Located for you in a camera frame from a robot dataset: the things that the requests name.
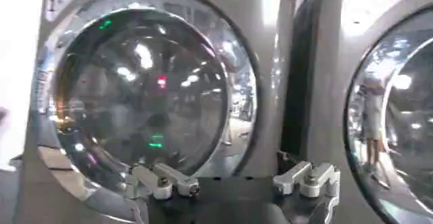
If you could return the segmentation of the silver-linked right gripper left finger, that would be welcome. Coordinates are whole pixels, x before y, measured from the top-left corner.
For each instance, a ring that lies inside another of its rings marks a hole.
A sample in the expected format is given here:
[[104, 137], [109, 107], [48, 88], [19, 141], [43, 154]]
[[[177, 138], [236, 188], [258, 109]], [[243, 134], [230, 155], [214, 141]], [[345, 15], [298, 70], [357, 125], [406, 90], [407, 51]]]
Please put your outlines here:
[[174, 189], [183, 197], [194, 197], [200, 192], [196, 177], [185, 175], [164, 163], [150, 167], [136, 165], [130, 170], [129, 180], [137, 194], [153, 196], [157, 200], [168, 200]]

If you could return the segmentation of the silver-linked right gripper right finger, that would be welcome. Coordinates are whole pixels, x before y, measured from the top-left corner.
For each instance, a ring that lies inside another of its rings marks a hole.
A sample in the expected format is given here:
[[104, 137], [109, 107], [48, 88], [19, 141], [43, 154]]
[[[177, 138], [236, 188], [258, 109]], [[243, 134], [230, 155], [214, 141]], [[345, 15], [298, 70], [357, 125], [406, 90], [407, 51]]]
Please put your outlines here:
[[273, 185], [282, 196], [292, 194], [298, 185], [300, 193], [307, 198], [317, 198], [325, 186], [326, 196], [339, 198], [340, 170], [330, 163], [315, 166], [301, 161], [284, 174], [274, 176]]

